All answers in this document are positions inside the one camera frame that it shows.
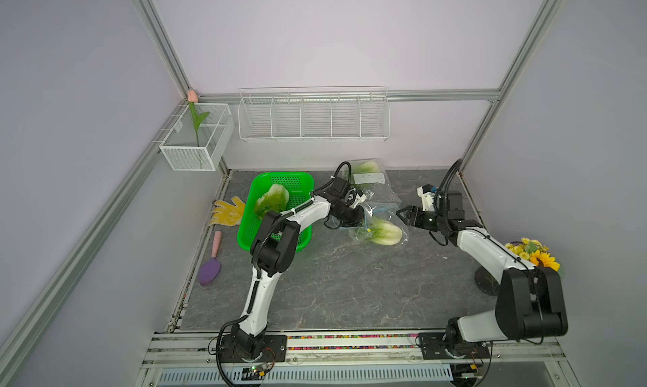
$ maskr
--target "yellow flowers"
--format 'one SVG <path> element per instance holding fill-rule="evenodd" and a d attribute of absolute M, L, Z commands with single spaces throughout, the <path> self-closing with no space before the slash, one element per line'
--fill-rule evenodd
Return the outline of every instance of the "yellow flowers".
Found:
<path fill-rule="evenodd" d="M 560 270 L 560 264 L 555 262 L 555 258 L 548 253 L 550 248 L 536 239 L 522 238 L 522 242 L 507 243 L 505 247 L 536 266 L 548 267 L 555 271 Z"/>
<path fill-rule="evenodd" d="M 545 266 L 546 268 L 554 269 L 555 272 L 560 270 L 560 264 L 555 262 L 555 258 L 551 254 L 545 252 L 535 251 L 530 255 L 530 262 L 537 266 Z"/>

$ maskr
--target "pink tulip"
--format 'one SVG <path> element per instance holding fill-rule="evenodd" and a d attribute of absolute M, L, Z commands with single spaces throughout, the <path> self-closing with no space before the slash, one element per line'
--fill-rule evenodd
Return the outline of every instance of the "pink tulip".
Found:
<path fill-rule="evenodd" d="M 198 102 L 198 95 L 195 93 L 195 91 L 192 89 L 186 94 L 186 100 L 192 101 L 193 103 Z"/>

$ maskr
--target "yellow garden glove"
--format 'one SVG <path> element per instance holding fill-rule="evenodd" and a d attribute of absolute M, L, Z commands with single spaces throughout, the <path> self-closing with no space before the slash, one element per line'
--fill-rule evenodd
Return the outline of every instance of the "yellow garden glove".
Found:
<path fill-rule="evenodd" d="M 235 206 L 230 205 L 226 201 L 216 200 L 215 209 L 212 210 L 214 214 L 211 216 L 209 225 L 222 224 L 227 227 L 239 225 L 243 217 L 243 212 L 245 211 L 245 204 L 238 196 L 232 197 L 232 202 L 234 202 Z"/>

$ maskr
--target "aluminum frame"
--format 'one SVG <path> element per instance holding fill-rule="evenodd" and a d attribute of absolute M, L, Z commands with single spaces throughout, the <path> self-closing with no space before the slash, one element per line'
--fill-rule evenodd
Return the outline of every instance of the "aluminum frame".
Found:
<path fill-rule="evenodd" d="M 171 75 L 171 79 L 177 87 L 177 91 L 180 92 L 182 98 L 186 98 L 186 93 L 191 89 L 189 84 L 189 79 L 184 73 L 184 69 L 180 64 L 180 60 L 173 50 L 171 41 L 166 34 L 164 25 L 157 15 L 157 11 L 153 6 L 152 0 L 132 0 L 134 7 L 139 13 L 139 17 L 146 28 L 146 32 L 151 38 L 151 41 L 155 45 L 157 52 L 159 53 L 160 58 L 164 61 L 168 73 Z"/>
<path fill-rule="evenodd" d="M 444 332 L 442 329 L 403 329 L 403 330 L 349 330 L 349 331 L 283 331 L 267 334 L 287 334 L 288 336 L 313 336 L 313 338 L 289 338 L 286 345 L 286 360 L 277 363 L 281 367 L 320 366 L 368 366 L 368 365 L 418 365 L 418 364 L 471 364 L 472 358 L 424 360 L 420 348 L 415 346 L 414 334 L 419 332 Z M 354 338 L 354 334 L 389 334 Z M 206 351 L 209 342 L 217 333 L 156 334 L 151 341 L 144 363 L 134 386 L 155 386 L 165 369 L 205 368 L 213 369 L 215 359 Z M 302 347 L 358 346 L 359 349 L 337 350 L 299 350 Z M 579 387 L 577 379 L 570 370 L 567 358 L 555 338 L 546 338 L 542 345 L 527 342 L 504 341 L 494 344 L 492 363 L 497 362 L 543 362 L 552 381 L 557 387 Z"/>
<path fill-rule="evenodd" d="M 142 23 L 151 37 L 156 49 L 164 61 L 172 80 L 174 81 L 181 96 L 185 97 L 190 88 L 190 83 L 177 55 L 175 54 L 170 40 L 160 22 L 151 0 L 132 0 L 137 9 Z M 509 97 L 518 76 L 527 65 L 542 36 L 546 33 L 551 20 L 557 10 L 562 6 L 564 0 L 544 0 L 528 35 L 526 36 L 521 49 L 515 57 L 513 64 L 506 73 L 506 76 L 498 89 L 472 89 L 472 90 L 432 90 L 432 91 L 390 91 L 388 101 L 441 101 L 441 100 L 489 100 L 490 106 L 477 131 L 474 133 L 464 154 L 463 169 L 468 165 L 477 147 L 483 140 L 487 130 L 491 126 L 497 112 Z M 202 101 L 216 101 L 218 103 L 238 104 L 239 94 L 204 94 Z M 85 270 L 92 262 L 103 242 L 109 236 L 117 221 L 128 207 L 133 197 L 146 180 L 159 157 L 158 143 L 170 130 L 175 122 L 179 109 L 186 107 L 186 101 L 182 101 L 174 114 L 167 119 L 166 123 L 158 132 L 155 140 L 144 151 L 137 163 L 119 185 L 106 205 L 101 209 L 97 218 L 93 221 L 84 236 L 77 242 L 70 255 L 64 261 L 52 280 L 44 288 L 36 302 L 25 314 L 18 326 L 13 330 L 8 340 L 0 348 L 0 387 L 7 386 L 16 376 L 21 365 L 26 361 L 33 351 L 47 327 L 51 324 L 58 311 L 72 293 L 74 286 L 85 273 Z M 219 169 L 223 174 L 223 182 L 226 182 L 229 170 L 224 160 L 221 159 Z M 148 370 L 138 375 L 137 381 L 150 379 Z"/>
<path fill-rule="evenodd" d="M 310 92 L 307 93 L 313 97 L 325 97 L 337 92 Z M 358 95 L 367 94 L 368 92 L 347 92 L 344 94 Z M 255 92 L 255 98 L 272 98 L 272 97 L 289 97 L 290 92 Z M 498 100 L 501 91 L 498 89 L 431 89 L 426 91 L 392 91 L 389 90 L 386 95 L 386 100 L 391 101 L 435 101 L 435 100 Z M 215 102 L 215 103 L 228 103 L 237 106 L 241 101 L 241 94 L 239 93 L 211 93 L 201 94 L 200 101 Z"/>
<path fill-rule="evenodd" d="M 167 130 L 171 129 L 186 104 L 186 101 L 182 101 L 175 108 L 155 139 L 128 172 L 126 178 L 56 271 L 52 280 L 0 348 L 0 387 L 9 385 L 17 375 L 20 367 L 34 350 L 85 270 L 92 263 L 94 256 L 117 225 L 160 157 L 159 142 L 166 136 Z"/>
<path fill-rule="evenodd" d="M 544 0 L 542 7 L 539 9 L 537 16 L 532 22 L 530 31 L 523 40 L 523 44 L 519 51 L 517 52 L 516 57 L 513 60 L 513 64 L 508 69 L 501 86 L 499 87 L 500 96 L 496 100 L 490 100 L 490 107 L 485 113 L 485 116 L 481 120 L 476 132 L 472 136 L 465 153 L 463 154 L 463 165 L 461 166 L 461 171 L 464 171 L 465 168 L 469 165 L 472 157 L 476 153 L 479 145 L 485 138 L 489 128 L 492 126 L 492 123 L 496 119 L 498 112 L 501 110 L 501 107 L 505 101 L 510 96 L 514 85 L 516 84 L 519 77 L 522 75 L 523 70 L 530 61 L 535 49 L 541 42 L 542 38 L 548 31 L 548 28 L 553 21 L 553 18 L 559 8 L 562 6 L 565 0 Z"/>

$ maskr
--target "mounting plate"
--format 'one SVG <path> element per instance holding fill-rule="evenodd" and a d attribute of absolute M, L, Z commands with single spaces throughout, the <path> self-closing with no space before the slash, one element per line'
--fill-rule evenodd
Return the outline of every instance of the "mounting plate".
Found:
<path fill-rule="evenodd" d="M 263 348 L 270 348 L 273 350 L 276 355 L 276 359 L 272 356 L 272 352 L 263 351 L 263 355 L 260 359 L 255 360 L 254 362 L 285 362 L 285 352 L 287 350 L 286 343 L 286 335 L 264 335 Z M 222 346 L 224 347 L 220 356 L 220 361 L 222 363 L 247 363 L 234 351 L 234 343 L 232 342 L 231 335 L 225 335 L 222 337 Z"/>
<path fill-rule="evenodd" d="M 422 332 L 418 334 L 416 344 L 421 347 L 423 359 L 457 359 L 445 351 L 442 341 L 443 336 L 443 332 Z M 490 357 L 490 351 L 487 346 L 481 346 L 478 343 L 459 344 L 455 350 L 467 358 L 474 356 L 474 359 L 488 359 Z"/>

